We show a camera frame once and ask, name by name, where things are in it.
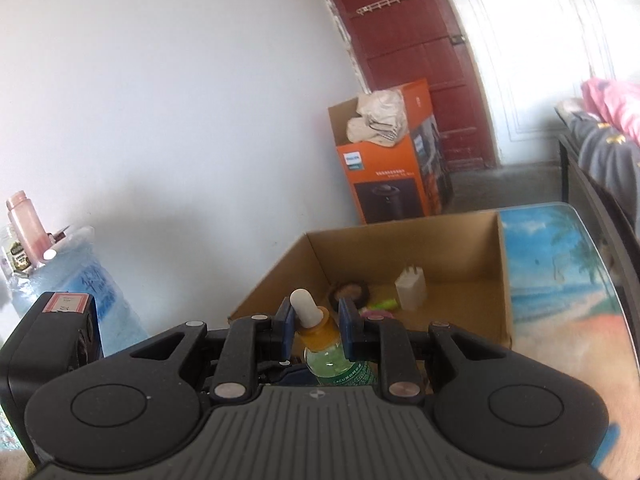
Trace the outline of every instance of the cardboard box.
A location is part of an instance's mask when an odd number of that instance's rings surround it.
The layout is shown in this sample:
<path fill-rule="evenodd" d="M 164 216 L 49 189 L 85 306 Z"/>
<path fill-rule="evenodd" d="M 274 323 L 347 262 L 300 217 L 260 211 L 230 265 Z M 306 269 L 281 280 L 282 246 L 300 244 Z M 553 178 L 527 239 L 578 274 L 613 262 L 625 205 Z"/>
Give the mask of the cardboard box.
<path fill-rule="evenodd" d="M 231 315 L 273 314 L 297 288 L 328 306 L 332 286 L 369 283 L 372 303 L 396 296 L 406 266 L 424 269 L 427 300 L 394 311 L 412 330 L 449 321 L 510 346 L 511 300 L 502 224 L 497 212 L 387 222 L 303 235 Z"/>
<path fill-rule="evenodd" d="M 399 87 L 409 133 L 392 148 L 350 142 L 347 122 L 358 117 L 358 99 L 329 108 L 340 162 L 363 223 L 438 214 L 452 195 L 425 79 Z"/>

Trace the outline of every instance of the bottle cap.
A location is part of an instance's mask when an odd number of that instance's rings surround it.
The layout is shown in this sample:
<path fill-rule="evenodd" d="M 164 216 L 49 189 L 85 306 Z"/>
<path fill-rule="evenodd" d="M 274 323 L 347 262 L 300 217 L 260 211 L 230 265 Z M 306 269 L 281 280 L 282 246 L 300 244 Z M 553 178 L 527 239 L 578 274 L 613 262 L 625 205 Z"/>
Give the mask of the bottle cap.
<path fill-rule="evenodd" d="M 7 209 L 13 209 L 20 202 L 24 202 L 27 200 L 27 195 L 24 191 L 18 191 L 17 193 L 12 194 L 6 201 Z"/>
<path fill-rule="evenodd" d="M 53 258 L 56 257 L 56 255 L 58 254 L 58 252 L 55 249 L 47 249 L 46 251 L 44 251 L 44 254 L 42 255 L 42 257 L 49 261 L 49 260 L 53 260 Z"/>
<path fill-rule="evenodd" d="M 312 352 L 321 351 L 340 340 L 340 331 L 329 311 L 324 306 L 317 306 L 308 290 L 294 290 L 289 301 L 298 318 L 296 331 Z"/>

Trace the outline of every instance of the concrete floor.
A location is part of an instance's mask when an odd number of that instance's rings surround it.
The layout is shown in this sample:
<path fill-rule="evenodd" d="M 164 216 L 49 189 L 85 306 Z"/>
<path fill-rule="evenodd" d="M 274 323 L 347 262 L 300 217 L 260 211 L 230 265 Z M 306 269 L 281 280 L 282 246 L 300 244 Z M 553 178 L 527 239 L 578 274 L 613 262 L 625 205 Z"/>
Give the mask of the concrete floor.
<path fill-rule="evenodd" d="M 452 173 L 451 180 L 454 197 L 446 213 L 560 200 L 560 167 L 556 162 L 462 171 Z"/>

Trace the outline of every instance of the yellow bottle cap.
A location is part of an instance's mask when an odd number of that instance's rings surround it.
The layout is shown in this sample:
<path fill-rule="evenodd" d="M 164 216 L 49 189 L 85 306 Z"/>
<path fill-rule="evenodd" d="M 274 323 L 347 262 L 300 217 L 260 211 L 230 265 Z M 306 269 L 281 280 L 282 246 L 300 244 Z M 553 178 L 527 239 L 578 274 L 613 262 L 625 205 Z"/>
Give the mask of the yellow bottle cap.
<path fill-rule="evenodd" d="M 309 350 L 319 352 L 340 341 L 340 331 L 335 321 L 324 306 L 318 306 L 322 311 L 322 321 L 310 328 L 305 328 L 296 322 L 296 331 Z"/>

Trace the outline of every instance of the white rubber dropper bulb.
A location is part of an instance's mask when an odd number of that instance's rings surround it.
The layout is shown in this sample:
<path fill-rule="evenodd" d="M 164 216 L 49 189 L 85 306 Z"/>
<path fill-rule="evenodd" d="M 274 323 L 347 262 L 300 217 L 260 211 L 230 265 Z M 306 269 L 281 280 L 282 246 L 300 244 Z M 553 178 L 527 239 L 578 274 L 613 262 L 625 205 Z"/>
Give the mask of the white rubber dropper bulb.
<path fill-rule="evenodd" d="M 322 321 L 324 314 L 318 308 L 308 290 L 297 288 L 291 293 L 289 301 L 293 310 L 296 311 L 300 325 L 304 328 L 313 328 Z"/>

